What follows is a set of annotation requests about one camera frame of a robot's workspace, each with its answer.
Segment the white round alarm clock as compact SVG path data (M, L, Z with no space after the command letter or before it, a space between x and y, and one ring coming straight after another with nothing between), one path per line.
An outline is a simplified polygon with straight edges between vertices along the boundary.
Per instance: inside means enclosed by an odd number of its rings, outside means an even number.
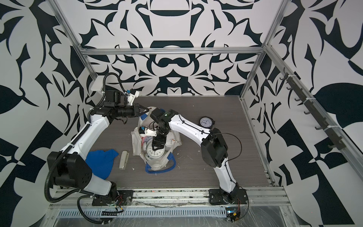
M161 158L165 153L164 148L158 148L156 150L153 149L152 141L146 145L146 157L148 159L158 159Z

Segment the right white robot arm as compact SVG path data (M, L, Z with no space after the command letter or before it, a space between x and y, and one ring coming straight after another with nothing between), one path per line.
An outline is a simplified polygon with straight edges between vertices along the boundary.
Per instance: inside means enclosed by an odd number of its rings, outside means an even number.
M162 149L166 145L169 132L183 134L200 146L203 160L214 169L218 177L222 195L229 200L237 197L240 186L229 167L228 146L219 129L198 126L174 110L163 112L156 108L149 116L158 125L156 136L152 141L153 150Z

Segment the black round alarm clock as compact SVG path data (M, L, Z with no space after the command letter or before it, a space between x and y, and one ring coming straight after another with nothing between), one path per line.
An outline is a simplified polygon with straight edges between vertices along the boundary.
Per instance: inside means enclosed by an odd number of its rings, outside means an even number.
M208 116L203 116L199 120L199 126L207 129L212 129L215 124L215 121Z

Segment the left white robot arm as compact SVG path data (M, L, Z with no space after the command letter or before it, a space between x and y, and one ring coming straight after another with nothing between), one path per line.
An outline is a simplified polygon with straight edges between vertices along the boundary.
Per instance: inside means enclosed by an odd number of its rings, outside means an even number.
M48 202L60 202L73 193L104 197L107 202L116 199L116 184L96 176L86 159L91 147L113 120L140 117L149 111L134 102L139 95L134 89L105 91L101 101L89 111L81 131L59 152L48 155L49 172L44 184Z

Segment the white canvas bag blue handles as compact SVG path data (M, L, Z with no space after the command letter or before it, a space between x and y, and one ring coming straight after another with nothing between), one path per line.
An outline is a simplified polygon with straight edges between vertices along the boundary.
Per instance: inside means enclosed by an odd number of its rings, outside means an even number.
M155 107L139 117L138 126L131 132L133 156L139 156L145 163L148 174L172 171L176 165L174 149L182 144L180 134L170 130L162 134L159 124L151 118Z

